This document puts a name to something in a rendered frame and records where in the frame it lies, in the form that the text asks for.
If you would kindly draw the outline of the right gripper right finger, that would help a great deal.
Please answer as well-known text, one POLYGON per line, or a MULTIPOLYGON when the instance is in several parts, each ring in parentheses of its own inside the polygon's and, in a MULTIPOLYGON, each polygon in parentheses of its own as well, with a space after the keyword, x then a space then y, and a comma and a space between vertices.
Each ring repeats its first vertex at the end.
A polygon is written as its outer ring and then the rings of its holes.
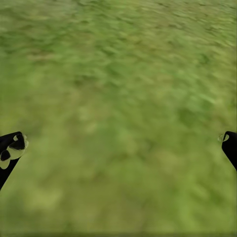
POLYGON ((237 133, 227 131, 218 141, 222 142, 222 150, 237 170, 237 133))

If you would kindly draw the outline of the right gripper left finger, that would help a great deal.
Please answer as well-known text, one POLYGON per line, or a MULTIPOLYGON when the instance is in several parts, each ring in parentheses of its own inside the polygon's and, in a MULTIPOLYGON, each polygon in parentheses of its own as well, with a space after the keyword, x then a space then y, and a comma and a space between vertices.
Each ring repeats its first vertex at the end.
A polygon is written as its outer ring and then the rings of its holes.
POLYGON ((0 137, 0 190, 28 147, 26 139, 20 131, 0 137))

